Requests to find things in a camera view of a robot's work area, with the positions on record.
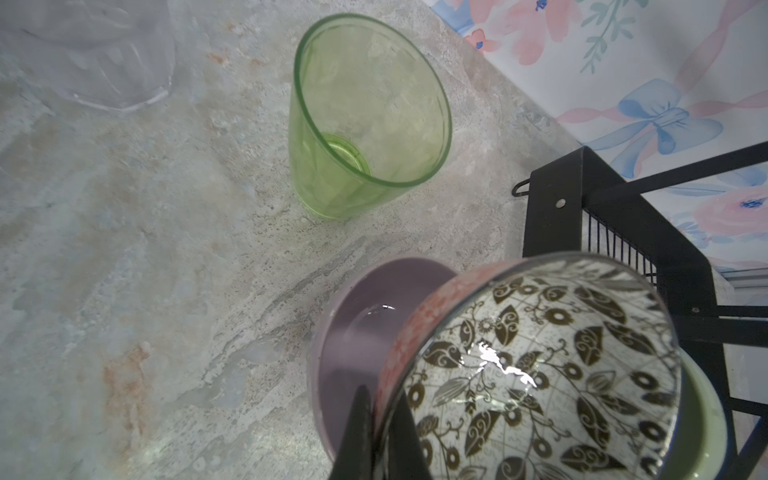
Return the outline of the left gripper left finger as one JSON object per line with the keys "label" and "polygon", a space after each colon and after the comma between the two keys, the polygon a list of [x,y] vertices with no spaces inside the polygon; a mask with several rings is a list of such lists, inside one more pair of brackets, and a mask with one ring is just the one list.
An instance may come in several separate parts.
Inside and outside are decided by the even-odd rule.
{"label": "left gripper left finger", "polygon": [[347,424],[329,480],[371,480],[373,413],[370,392],[360,385],[353,397]]}

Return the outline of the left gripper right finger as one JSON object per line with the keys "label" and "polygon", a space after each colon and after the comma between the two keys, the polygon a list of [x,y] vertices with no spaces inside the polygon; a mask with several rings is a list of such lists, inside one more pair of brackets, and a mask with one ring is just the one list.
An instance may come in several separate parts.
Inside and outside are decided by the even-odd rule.
{"label": "left gripper right finger", "polygon": [[408,407],[396,408],[388,433],[388,479],[431,480],[432,476]]}

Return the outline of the red white patterned bowl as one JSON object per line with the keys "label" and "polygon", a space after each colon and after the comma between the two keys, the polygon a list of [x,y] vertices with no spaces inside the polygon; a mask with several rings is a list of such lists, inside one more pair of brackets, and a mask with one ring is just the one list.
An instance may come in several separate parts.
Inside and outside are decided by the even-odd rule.
{"label": "red white patterned bowl", "polygon": [[655,479],[682,381],[666,305],[587,252],[484,265],[399,331],[374,402],[374,475],[408,407],[432,479]]}

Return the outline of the lavender ceramic bowl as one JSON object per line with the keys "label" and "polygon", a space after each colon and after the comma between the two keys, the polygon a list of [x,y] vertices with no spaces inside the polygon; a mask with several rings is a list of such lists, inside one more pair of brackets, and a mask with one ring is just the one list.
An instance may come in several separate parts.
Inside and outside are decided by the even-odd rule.
{"label": "lavender ceramic bowl", "polygon": [[437,260],[399,256],[352,274],[326,303],[307,358],[307,385],[315,427],[330,460],[340,448],[358,387],[376,393],[399,330],[456,275]]}

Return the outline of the light green ceramic bowl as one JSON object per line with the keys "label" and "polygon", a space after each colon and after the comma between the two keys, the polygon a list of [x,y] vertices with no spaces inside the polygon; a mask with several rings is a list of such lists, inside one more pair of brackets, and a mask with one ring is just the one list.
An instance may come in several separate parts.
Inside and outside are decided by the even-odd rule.
{"label": "light green ceramic bowl", "polygon": [[683,377],[678,419],[658,478],[715,479],[728,449],[725,412],[704,371],[684,350],[680,358]]}

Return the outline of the green glass cup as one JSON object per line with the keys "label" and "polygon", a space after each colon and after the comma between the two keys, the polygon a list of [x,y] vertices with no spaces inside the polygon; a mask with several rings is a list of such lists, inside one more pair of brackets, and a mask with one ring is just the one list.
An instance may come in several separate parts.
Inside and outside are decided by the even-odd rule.
{"label": "green glass cup", "polygon": [[302,37],[288,149],[295,191],[309,211],[344,219],[423,184],[445,163],[452,131],[438,75],[398,30],[344,13]]}

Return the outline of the clear glass cup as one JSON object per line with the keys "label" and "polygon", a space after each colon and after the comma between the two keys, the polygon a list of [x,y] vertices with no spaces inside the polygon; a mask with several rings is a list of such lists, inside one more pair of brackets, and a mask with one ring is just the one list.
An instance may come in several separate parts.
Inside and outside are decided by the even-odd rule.
{"label": "clear glass cup", "polygon": [[171,89],[166,1],[4,1],[1,45],[63,98],[135,111]]}

